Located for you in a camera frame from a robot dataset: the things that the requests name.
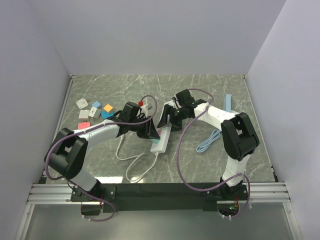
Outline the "teal plug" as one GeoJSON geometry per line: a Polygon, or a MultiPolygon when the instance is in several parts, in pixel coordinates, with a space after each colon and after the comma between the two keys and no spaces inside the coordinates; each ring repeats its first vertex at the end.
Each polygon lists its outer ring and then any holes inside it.
{"type": "Polygon", "coordinates": [[[153,144],[158,144],[159,142],[160,142],[159,139],[153,139],[153,140],[152,140],[152,143],[153,143],[153,144]]]}

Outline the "white square plug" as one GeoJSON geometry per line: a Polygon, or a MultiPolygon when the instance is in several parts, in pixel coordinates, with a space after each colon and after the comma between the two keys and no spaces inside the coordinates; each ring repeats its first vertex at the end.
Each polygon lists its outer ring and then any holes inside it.
{"type": "Polygon", "coordinates": [[[84,109],[86,108],[89,104],[85,98],[81,98],[76,101],[76,105],[79,109],[84,109]]]}

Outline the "pink square plug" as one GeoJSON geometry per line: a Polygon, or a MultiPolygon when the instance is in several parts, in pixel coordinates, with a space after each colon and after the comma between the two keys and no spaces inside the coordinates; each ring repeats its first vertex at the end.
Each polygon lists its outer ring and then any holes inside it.
{"type": "Polygon", "coordinates": [[[78,129],[78,130],[82,130],[82,129],[89,128],[90,126],[91,126],[91,123],[90,123],[90,122],[80,122],[80,123],[77,125],[77,129],[78,129]]]}

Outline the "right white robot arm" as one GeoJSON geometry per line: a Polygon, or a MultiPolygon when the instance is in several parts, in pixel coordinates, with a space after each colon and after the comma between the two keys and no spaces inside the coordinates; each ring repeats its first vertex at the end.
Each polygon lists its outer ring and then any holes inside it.
{"type": "Polygon", "coordinates": [[[222,198],[232,199],[240,192],[247,162],[260,144],[250,117],[244,112],[235,114],[219,109],[203,99],[195,100],[190,90],[185,89],[165,103],[157,128],[171,124],[172,131],[185,133],[187,129],[182,127],[185,119],[203,121],[222,134],[228,156],[225,171],[220,182],[207,191],[218,191],[222,198]]]}

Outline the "white triangular socket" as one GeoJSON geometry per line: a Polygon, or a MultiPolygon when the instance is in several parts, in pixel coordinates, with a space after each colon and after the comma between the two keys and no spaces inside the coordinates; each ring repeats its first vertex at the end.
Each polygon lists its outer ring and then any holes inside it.
{"type": "Polygon", "coordinates": [[[244,112],[236,112],[236,111],[232,110],[231,113],[234,114],[236,117],[242,118],[242,119],[246,116],[246,114],[244,112]]]}

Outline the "white power strip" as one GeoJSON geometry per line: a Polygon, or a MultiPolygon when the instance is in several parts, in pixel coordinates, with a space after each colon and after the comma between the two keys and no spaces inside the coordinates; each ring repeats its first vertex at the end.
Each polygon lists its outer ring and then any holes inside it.
{"type": "Polygon", "coordinates": [[[172,126],[168,124],[167,126],[161,127],[157,130],[160,136],[160,142],[158,144],[152,143],[150,152],[153,154],[163,154],[166,152],[169,137],[171,134],[172,126]]]}

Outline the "white adapter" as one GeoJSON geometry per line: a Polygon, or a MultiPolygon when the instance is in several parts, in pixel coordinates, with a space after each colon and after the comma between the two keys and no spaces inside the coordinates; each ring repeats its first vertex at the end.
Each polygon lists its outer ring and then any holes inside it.
{"type": "Polygon", "coordinates": [[[94,106],[89,110],[89,113],[88,113],[88,116],[94,119],[98,119],[100,115],[101,115],[101,110],[94,106]]]}
{"type": "Polygon", "coordinates": [[[87,109],[82,109],[82,110],[79,111],[78,118],[79,118],[80,120],[88,120],[88,119],[90,118],[89,113],[90,113],[89,110],[87,110],[87,109]]]}

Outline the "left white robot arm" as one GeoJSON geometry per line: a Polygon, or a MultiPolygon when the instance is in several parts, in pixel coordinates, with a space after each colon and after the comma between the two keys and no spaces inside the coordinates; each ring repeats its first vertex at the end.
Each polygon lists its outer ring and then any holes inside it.
{"type": "Polygon", "coordinates": [[[52,181],[64,178],[82,188],[82,195],[88,201],[96,200],[101,192],[101,182],[84,168],[87,149],[127,132],[135,132],[141,139],[160,139],[153,116],[148,116],[138,104],[130,101],[123,110],[99,124],[77,131],[61,129],[44,159],[47,178],[52,181]]]}

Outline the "dark blue plug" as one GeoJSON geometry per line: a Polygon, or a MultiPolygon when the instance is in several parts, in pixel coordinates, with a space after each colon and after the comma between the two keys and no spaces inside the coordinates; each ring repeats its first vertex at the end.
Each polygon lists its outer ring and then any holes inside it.
{"type": "Polygon", "coordinates": [[[104,120],[112,117],[113,115],[114,115],[113,112],[106,112],[106,111],[102,111],[102,112],[101,112],[101,117],[102,117],[104,120]]]}

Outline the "blue power strip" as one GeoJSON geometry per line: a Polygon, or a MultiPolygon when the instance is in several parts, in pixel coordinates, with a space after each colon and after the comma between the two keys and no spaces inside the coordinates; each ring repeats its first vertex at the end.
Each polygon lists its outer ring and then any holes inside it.
{"type": "Polygon", "coordinates": [[[226,94],[224,97],[223,109],[228,113],[232,112],[232,96],[230,94],[226,94]]]}

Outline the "yellow plug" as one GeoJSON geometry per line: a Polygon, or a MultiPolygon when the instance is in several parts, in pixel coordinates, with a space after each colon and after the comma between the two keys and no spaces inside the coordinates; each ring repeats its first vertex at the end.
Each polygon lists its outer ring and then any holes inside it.
{"type": "Polygon", "coordinates": [[[107,113],[112,113],[114,111],[114,107],[110,104],[107,104],[103,107],[103,110],[107,113]]]}

